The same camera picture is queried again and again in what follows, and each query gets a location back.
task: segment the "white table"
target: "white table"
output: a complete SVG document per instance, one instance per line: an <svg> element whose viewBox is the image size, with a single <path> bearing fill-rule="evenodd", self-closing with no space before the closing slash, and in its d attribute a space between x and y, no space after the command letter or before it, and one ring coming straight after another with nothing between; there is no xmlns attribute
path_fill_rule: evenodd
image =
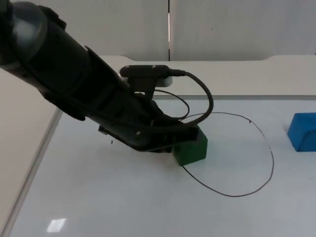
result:
<svg viewBox="0 0 316 237"><path fill-rule="evenodd" d="M204 81L215 97L315 96L314 56L275 56L249 62L135 62L121 56L102 58L117 71L129 64L167 64L184 69ZM4 235L8 235L49 141L48 133L53 132L53 124L58 120L58 113L34 88L4 71L0 76L3 113L0 118L0 233L7 223ZM179 95L203 95L189 78L175 78L167 90Z"/></svg>
<svg viewBox="0 0 316 237"><path fill-rule="evenodd" d="M207 107L205 100L189 104L192 113ZM185 112L176 100L158 105L170 115ZM218 100L214 111L247 116L265 133L275 173L260 192L220 196L171 155L133 151L99 133L91 120L63 115L10 236L312 236L316 153L295 152L286 130L294 113L316 111L315 101ZM209 140L207 158L187 166L199 179L229 194L250 192L267 180L270 152L252 124L215 114L201 128Z"/></svg>

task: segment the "green block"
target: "green block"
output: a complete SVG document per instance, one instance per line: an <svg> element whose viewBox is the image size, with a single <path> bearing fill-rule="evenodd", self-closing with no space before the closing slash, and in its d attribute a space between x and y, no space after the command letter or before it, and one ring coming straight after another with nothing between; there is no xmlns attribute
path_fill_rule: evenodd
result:
<svg viewBox="0 0 316 237"><path fill-rule="evenodd" d="M206 158L207 137L199 129L196 141L184 142L173 146L173 155L180 166Z"/></svg>

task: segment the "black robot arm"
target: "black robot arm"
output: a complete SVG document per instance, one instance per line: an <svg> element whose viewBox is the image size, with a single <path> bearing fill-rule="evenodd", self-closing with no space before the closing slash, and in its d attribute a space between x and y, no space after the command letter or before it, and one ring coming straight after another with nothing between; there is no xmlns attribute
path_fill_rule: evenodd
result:
<svg viewBox="0 0 316 237"><path fill-rule="evenodd" d="M177 144L198 140L197 124L211 113L213 100L192 74L162 65L131 65L121 69L127 78L122 80L67 34L66 23L50 8L0 2L0 66L36 87L46 100L75 119L92 119L99 131L138 151L171 152ZM209 98L203 116L182 123L159 109L153 91L169 76L190 76L202 86Z"/></svg>

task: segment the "blue cube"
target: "blue cube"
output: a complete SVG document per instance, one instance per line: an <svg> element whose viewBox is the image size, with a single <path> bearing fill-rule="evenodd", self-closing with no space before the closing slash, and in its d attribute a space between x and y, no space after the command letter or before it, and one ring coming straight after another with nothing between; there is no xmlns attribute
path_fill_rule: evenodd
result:
<svg viewBox="0 0 316 237"><path fill-rule="evenodd" d="M297 152L316 152L316 113L295 114L287 135Z"/></svg>

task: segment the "black cable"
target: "black cable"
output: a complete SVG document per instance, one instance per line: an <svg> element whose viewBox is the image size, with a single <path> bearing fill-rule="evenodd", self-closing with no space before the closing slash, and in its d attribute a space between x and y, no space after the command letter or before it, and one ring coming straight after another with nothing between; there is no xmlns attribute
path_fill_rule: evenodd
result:
<svg viewBox="0 0 316 237"><path fill-rule="evenodd" d="M165 93L165 94L168 94L168 95L172 95L172 96L176 97L177 99L179 99L187 107L188 111L187 111L187 113L185 115L183 115L181 117L171 117L171 118L176 119L176 120L184 120L185 118L187 118L188 114L190 113L190 106L184 99L182 99L180 96L175 95L175 94L173 94L173 93L171 93L169 91L159 90L159 89L155 89L154 91L162 92L162 93Z"/></svg>
<svg viewBox="0 0 316 237"><path fill-rule="evenodd" d="M24 67L31 74L31 76L34 77L38 81L38 83L41 84L43 87L48 88L55 95L57 95L58 97L60 97L63 100L66 100L70 105L77 107L83 111L88 111L90 114L96 114L97 116L100 116L100 117L102 117L110 122L114 122L114 123L120 124L122 126L130 127L133 129L138 129L139 131L146 131L146 132L152 132L152 133L171 133L171 132L183 131L187 128L190 128L190 127L197 125L198 123L205 120L211 114L211 112L213 110L214 103L213 103L212 94L209 91L209 89L207 88L207 86L200 79L198 79L196 76L194 76L191 73L181 71L181 70L170 69L171 76L174 76L174 77L188 76L191 79L193 79L198 85L200 85L202 87L202 89L205 91L207 98L209 100L209 107L208 107L207 111L201 117L199 117L199 118L197 118L189 123L183 123L183 124L172 125L172 126L157 126L157 127L155 127L155 126L146 126L146 125L135 125L131 122L117 120L114 117L108 116L107 114L103 114L96 109L92 109L90 107L87 107L86 105L78 103L78 101L76 99L74 99L73 97L60 93L58 90L55 90L54 88L52 88L51 86L49 86L48 84L46 84L45 82L40 80L37 72L31 66L29 66L28 62L20 55L19 49L17 48L17 45L15 44L15 42L12 39L12 36L10 34L10 26L9 26L9 23L7 22L5 16L2 14L0 17L1 17L0 23L2 23L3 29L5 31L5 34L2 37L7 40L9 47L11 48L12 52L14 53L16 59L21 64L21 66Z"/></svg>
<svg viewBox="0 0 316 237"><path fill-rule="evenodd" d="M246 194L242 194L242 195L229 195L229 194L225 194L225 193L222 193L222 192L220 192L220 191L217 191L217 190L213 189L212 187L206 185L206 184L203 183L201 180L199 180L197 177L195 177L190 171L188 171L186 167L182 166L182 168L183 168L192 178L194 178L197 182L199 182L200 184L202 184L204 187L206 187L206 188L210 189L211 191L216 192L216 193L218 193L218 194L220 194L220 195L226 196L226 197L230 197L230 198L240 198L240 197L244 197L244 196L249 196L249 195L251 195L251 194L254 194L254 193L260 191L260 190L261 190L264 186L266 186L266 185L270 182L270 180L272 179L273 171L274 171L274 167L275 167L275 157L274 157L274 155L273 155L271 146L270 146L270 144L269 144L269 142L268 142L268 140L267 140L265 134L263 133L263 131L262 131L252 120L248 119L248 118L245 117L245 116L237 115L237 114L232 114L232 113L225 113L225 112L213 112L212 114L226 114L226 115L238 116L238 117L241 117L241 118L243 118L243 119L248 120L249 123L252 123L253 125L256 126L256 128L260 131L260 133L261 133L262 136L264 137L266 143L268 144L268 147L269 147L269 150L270 150L270 153L271 153L272 168L271 168L271 172L270 172L269 178L267 179L267 181L266 181L263 185L261 185L261 186L260 186L259 188L257 188L255 191L252 191L252 192L246 193Z"/></svg>

